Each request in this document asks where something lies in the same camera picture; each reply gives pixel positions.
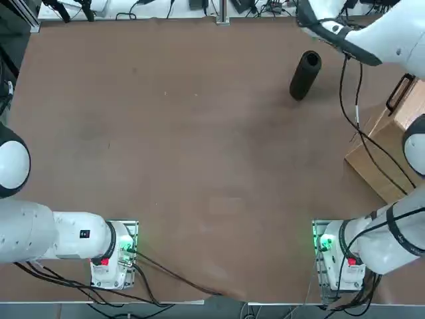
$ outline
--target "green light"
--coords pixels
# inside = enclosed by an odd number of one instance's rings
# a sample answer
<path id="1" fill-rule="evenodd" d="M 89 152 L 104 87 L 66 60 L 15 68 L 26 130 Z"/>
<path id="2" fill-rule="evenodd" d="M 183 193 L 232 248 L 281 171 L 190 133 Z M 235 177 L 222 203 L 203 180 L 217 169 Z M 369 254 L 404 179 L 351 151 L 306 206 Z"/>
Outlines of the green light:
<path id="1" fill-rule="evenodd" d="M 335 236 L 323 234 L 320 238 L 320 243 L 322 247 L 325 247 L 326 249 L 330 249 L 332 246 L 332 241 L 334 240 Z"/>

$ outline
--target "metal bracket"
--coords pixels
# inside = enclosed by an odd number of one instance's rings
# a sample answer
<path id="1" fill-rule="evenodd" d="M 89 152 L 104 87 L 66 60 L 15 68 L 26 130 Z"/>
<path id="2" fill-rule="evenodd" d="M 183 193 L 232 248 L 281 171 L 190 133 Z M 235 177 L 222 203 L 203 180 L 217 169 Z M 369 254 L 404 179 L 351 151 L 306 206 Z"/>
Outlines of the metal bracket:
<path id="1" fill-rule="evenodd" d="M 133 238 L 133 249 L 137 250 L 137 239 L 139 237 L 139 221 L 136 220 L 129 220 L 129 221 L 119 221 L 120 223 L 123 223 L 124 226 L 127 227 L 128 233 Z M 135 260 L 137 258 L 136 254 L 133 254 L 133 259 L 131 260 L 132 263 L 135 263 Z M 125 288 L 131 288 L 134 286 L 134 278 L 135 278 L 135 270 L 129 269 L 127 270 L 126 274 L 126 281 L 124 282 Z"/>
<path id="2" fill-rule="evenodd" d="M 218 8 L 217 25 L 229 25 L 230 19 L 227 17 L 227 0 L 220 0 Z"/>
<path id="3" fill-rule="evenodd" d="M 22 16 L 24 21 L 30 26 L 30 32 L 37 33 L 40 29 L 40 22 L 35 13 L 25 3 L 25 0 L 10 0 L 10 2 Z"/>
<path id="4" fill-rule="evenodd" d="M 331 290 L 329 281 L 327 279 L 327 271 L 326 266 L 323 261 L 323 257 L 321 253 L 318 251 L 317 243 L 320 240 L 320 237 L 324 234 L 326 230 L 326 226 L 332 222 L 332 220 L 323 220 L 323 219 L 315 219 L 312 221 L 312 229 L 313 229 L 313 242 L 314 242 L 314 251 L 316 254 L 316 270 L 317 277 L 319 279 L 319 287 L 320 287 L 320 296 L 322 304 L 331 304 L 336 301 L 336 292 Z"/>
<path id="5" fill-rule="evenodd" d="M 230 18 L 226 17 L 224 19 L 224 21 L 222 21 L 221 17 L 217 16 L 216 24 L 217 25 L 230 25 Z"/>
<path id="6" fill-rule="evenodd" d="M 30 33 L 40 33 L 40 25 L 37 26 L 31 26 L 31 28 L 29 29 Z"/>

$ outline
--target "handle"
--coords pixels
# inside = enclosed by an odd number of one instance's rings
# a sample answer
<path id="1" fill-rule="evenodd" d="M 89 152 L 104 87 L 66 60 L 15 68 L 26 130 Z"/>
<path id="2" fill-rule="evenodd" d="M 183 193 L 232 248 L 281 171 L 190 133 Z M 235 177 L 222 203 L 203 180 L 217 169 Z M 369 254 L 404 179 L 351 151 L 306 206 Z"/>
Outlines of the handle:
<path id="1" fill-rule="evenodd" d="M 388 110 L 390 111 L 390 114 L 388 116 L 391 116 L 392 113 L 394 113 L 394 111 L 397 109 L 397 107 L 400 104 L 401 100 L 406 95 L 407 90 L 412 85 L 414 79 L 415 79 L 415 76 L 406 73 L 405 75 L 402 76 L 402 78 L 400 79 L 400 81 L 398 81 L 398 84 L 396 85 L 396 87 L 394 88 L 394 90 L 391 92 L 388 100 L 385 103 L 386 108 L 388 108 Z M 391 105 L 391 102 L 392 102 L 392 99 L 394 98 L 394 95 L 398 92 L 398 89 L 400 88 L 400 86 L 404 82 L 404 80 L 407 80 L 408 81 L 408 84 L 404 87 L 404 89 L 402 91 L 402 94 L 399 94 L 398 95 L 398 98 L 397 98 L 396 102 L 394 103 L 394 105 Z"/>

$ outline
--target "floor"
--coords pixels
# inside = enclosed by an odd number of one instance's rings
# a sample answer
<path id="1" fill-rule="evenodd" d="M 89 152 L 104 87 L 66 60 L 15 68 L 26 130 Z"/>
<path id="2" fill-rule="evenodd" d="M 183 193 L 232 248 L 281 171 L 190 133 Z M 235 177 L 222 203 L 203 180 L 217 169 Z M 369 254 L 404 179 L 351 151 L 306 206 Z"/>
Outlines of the floor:
<path id="1" fill-rule="evenodd" d="M 21 19 L 10 14 L 0 5 L 0 43 L 5 47 L 14 63 L 21 65 L 25 48 L 29 38 L 28 28 Z M 224 297 L 210 298 L 204 306 L 177 305 L 174 308 L 159 314 L 157 318 L 238 318 L 243 303 Z M 255 314 L 259 307 L 254 307 Z M 157 311 L 154 306 L 146 304 L 126 305 L 119 309 L 99 308 L 107 314 L 116 314 L 131 311 L 140 316 L 147 316 Z M 290 311 L 289 306 L 263 306 L 257 318 L 282 319 Z M 0 304 L 2 319 L 44 318 L 44 319 L 89 319 L 102 318 L 85 304 Z M 326 312 L 315 306 L 303 306 L 294 313 L 293 319 L 324 318 Z M 425 309 L 420 306 L 372 306 L 363 318 L 423 318 Z M 344 313 L 338 313 L 333 318 L 348 318 Z"/>

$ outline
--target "metal frame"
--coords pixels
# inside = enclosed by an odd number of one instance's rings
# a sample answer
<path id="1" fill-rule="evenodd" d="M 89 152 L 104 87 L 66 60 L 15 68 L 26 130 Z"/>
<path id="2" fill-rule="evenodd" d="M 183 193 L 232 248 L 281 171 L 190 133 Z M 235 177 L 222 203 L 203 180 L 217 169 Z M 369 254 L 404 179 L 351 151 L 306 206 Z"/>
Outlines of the metal frame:
<path id="1" fill-rule="evenodd" d="M 227 0 L 220 0 L 218 6 L 217 25 L 229 25 L 230 18 L 227 17 Z"/>
<path id="2" fill-rule="evenodd" d="M 38 33 L 40 31 L 40 22 L 37 19 L 35 13 L 31 11 L 24 0 L 10 0 L 10 2 L 25 20 L 25 22 L 27 22 L 27 24 L 30 26 L 30 32 Z"/>

